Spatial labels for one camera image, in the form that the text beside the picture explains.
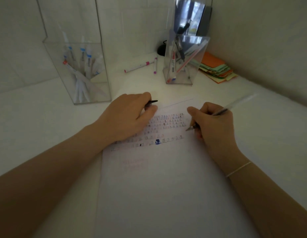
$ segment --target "white sheet of paper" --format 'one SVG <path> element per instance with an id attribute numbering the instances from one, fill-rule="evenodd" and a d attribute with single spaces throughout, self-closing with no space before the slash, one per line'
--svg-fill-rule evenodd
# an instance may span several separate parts
<path id="1" fill-rule="evenodd" d="M 95 238 L 259 237 L 229 182 L 207 156 L 183 101 L 103 152 Z"/>

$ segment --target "person's left arm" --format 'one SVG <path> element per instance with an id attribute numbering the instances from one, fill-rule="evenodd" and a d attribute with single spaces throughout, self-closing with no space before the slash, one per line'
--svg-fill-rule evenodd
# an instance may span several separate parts
<path id="1" fill-rule="evenodd" d="M 100 151 L 148 124 L 157 106 L 140 113 L 149 100 L 121 95 L 96 122 L 0 176 L 0 237 L 31 236 Z"/>

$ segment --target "bracelet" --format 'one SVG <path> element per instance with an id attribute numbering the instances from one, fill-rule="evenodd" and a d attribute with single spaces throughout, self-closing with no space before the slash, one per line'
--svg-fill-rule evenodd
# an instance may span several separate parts
<path id="1" fill-rule="evenodd" d="M 242 165 L 241 167 L 239 167 L 238 169 L 236 169 L 235 171 L 229 173 L 226 178 L 230 177 L 232 174 L 234 174 L 235 172 L 239 171 L 241 168 L 244 168 L 245 166 L 247 166 L 248 164 L 250 164 L 251 161 L 249 161 L 247 164 Z"/>

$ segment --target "white desk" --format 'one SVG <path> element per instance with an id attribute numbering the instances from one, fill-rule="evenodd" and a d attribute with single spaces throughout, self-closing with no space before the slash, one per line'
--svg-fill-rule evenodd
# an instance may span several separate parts
<path id="1" fill-rule="evenodd" d="M 259 93 L 233 110 L 236 135 L 259 156 L 271 177 L 307 209 L 307 108 L 241 77 L 216 84 L 199 73 L 192 87 L 166 85 L 163 58 L 158 59 L 156 75 L 152 66 L 128 74 L 109 68 L 113 99 L 149 91 L 162 102 L 196 95 L 226 105 L 250 92 Z M 60 79 L 0 94 L 0 175 L 92 123 L 108 104 L 74 106 Z M 34 237 L 92 237 L 100 164 L 98 157 Z"/>

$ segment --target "colored paper stack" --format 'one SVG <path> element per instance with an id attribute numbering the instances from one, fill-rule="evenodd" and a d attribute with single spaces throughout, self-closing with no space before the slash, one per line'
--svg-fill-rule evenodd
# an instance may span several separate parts
<path id="1" fill-rule="evenodd" d="M 199 69 L 216 83 L 229 81 L 238 76 L 223 60 L 205 52 Z"/>

